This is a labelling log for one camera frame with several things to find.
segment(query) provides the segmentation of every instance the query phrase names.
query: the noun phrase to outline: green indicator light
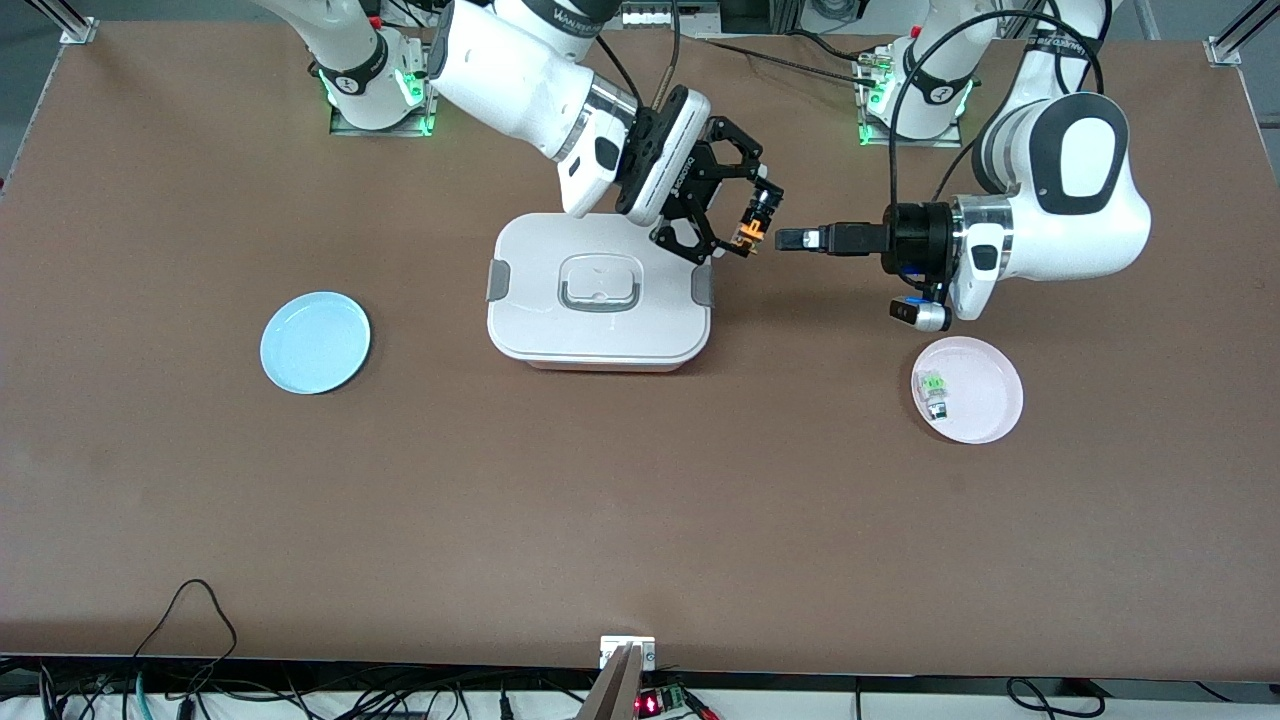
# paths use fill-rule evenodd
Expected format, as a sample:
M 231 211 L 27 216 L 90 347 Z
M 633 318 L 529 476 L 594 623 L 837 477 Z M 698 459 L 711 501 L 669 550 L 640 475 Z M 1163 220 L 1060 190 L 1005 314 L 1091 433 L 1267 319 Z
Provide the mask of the green indicator light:
M 396 70 L 396 83 L 401 86 L 401 94 L 404 96 L 404 101 L 410 105 L 417 105 L 422 99 L 422 87 L 417 78 L 406 76 L 401 70 Z

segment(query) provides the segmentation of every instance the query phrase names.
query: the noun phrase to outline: metal frame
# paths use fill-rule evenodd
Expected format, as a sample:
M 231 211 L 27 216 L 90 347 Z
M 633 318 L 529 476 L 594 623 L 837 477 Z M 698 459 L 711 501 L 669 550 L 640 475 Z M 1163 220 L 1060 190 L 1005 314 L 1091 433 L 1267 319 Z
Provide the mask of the metal frame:
M 632 642 L 616 647 L 575 720 L 632 720 L 644 664 L 644 644 Z
M 1226 28 L 1204 41 L 1204 54 L 1213 67 L 1240 64 L 1240 49 L 1280 15 L 1280 0 L 1258 0 L 1245 8 Z
M 84 45 L 97 35 L 97 20 L 79 14 L 67 0 L 28 0 L 27 4 L 63 28 L 63 45 Z

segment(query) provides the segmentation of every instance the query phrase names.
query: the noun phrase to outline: green object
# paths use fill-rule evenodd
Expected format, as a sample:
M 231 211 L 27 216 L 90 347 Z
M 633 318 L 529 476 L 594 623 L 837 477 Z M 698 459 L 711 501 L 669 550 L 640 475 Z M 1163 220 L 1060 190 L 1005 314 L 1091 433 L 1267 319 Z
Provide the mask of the green object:
M 969 101 L 969 94 L 973 92 L 974 87 L 977 87 L 977 86 L 974 85 L 974 82 L 972 79 L 969 81 L 968 85 L 964 86 L 964 91 L 961 91 L 961 94 L 960 94 L 960 104 L 956 105 L 956 117 L 957 118 L 960 115 L 964 115 L 965 102 Z
M 422 81 L 413 76 L 407 76 L 401 70 L 396 70 L 396 85 L 401 86 L 401 94 L 404 95 L 404 101 L 410 105 L 419 105 L 422 102 Z
M 947 382 L 938 373 L 929 373 L 920 378 L 920 388 L 929 395 L 946 392 Z

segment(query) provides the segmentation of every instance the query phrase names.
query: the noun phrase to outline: metal bracket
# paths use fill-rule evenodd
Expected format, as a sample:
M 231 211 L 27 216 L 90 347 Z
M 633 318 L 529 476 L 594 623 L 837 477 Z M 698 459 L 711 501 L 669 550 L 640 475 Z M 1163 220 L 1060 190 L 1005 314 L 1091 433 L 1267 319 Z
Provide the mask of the metal bracket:
M 1258 0 L 1226 26 L 1222 32 L 1204 41 L 1208 63 L 1216 68 L 1240 64 L 1240 47 L 1258 36 L 1280 15 L 1280 0 Z
M 600 635 L 600 665 L 603 670 L 613 657 L 618 647 L 639 646 L 641 651 L 641 660 L 644 661 L 643 670 L 645 673 L 652 673 L 658 667 L 658 653 L 654 646 L 653 638 L 641 635 Z
M 96 18 L 84 18 L 84 27 L 79 31 L 78 36 L 64 29 L 58 42 L 63 45 L 87 45 L 93 42 L 93 37 L 97 35 L 97 26 L 99 22 Z
M 1204 56 L 1208 58 L 1208 64 L 1215 68 L 1230 68 L 1240 64 L 1240 51 L 1231 50 L 1224 54 L 1217 36 L 1213 35 L 1204 41 Z

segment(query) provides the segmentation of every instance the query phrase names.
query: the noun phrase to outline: floor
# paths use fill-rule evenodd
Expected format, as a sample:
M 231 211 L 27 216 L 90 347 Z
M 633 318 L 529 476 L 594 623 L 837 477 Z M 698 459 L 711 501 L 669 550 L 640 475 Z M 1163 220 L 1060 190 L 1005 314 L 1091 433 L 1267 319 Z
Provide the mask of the floor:
M 1139 13 L 1149 8 L 1155 27 L 1147 35 L 1161 40 L 1202 40 L 1224 28 L 1253 0 L 1121 0 L 1116 9 L 1112 37 L 1142 40 Z M 86 15 L 100 19 L 186 19 L 186 20 L 255 20 L 270 22 L 269 12 L 247 0 L 73 0 Z M 838 32 L 873 35 L 905 32 L 923 15 L 927 0 L 872 0 L 863 20 L 840 27 Z M 840 26 L 806 8 L 803 24 L 814 31 Z M 58 53 L 58 36 L 52 24 L 18 0 L 0 1 L 0 168 L 8 177 L 9 168 L 26 132 L 27 123 L 40 97 L 49 69 Z M 1270 124 L 1262 136 L 1270 151 L 1272 168 L 1280 178 L 1280 23 L 1258 36 L 1243 53 L 1245 83 L 1258 118 Z

